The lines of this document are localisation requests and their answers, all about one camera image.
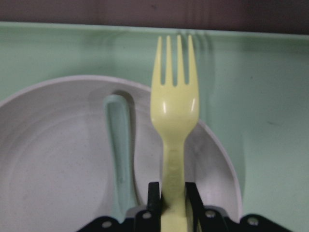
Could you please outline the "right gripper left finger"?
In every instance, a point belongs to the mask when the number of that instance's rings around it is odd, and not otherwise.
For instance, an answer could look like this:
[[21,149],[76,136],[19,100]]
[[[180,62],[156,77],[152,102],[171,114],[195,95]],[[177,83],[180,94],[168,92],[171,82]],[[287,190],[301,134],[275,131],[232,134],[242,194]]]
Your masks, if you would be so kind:
[[146,205],[130,208],[126,218],[119,222],[110,216],[101,216],[79,229],[81,232],[159,232],[161,231],[161,199],[158,182],[148,184]]

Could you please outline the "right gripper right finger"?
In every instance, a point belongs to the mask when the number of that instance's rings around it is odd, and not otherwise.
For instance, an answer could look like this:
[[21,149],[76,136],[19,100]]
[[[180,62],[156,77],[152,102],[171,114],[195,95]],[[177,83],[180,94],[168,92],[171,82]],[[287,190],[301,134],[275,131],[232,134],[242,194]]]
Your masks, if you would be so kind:
[[204,205],[194,182],[186,182],[186,194],[193,213],[194,232],[288,232],[286,227],[258,214],[243,216],[233,221],[227,212],[218,206]]

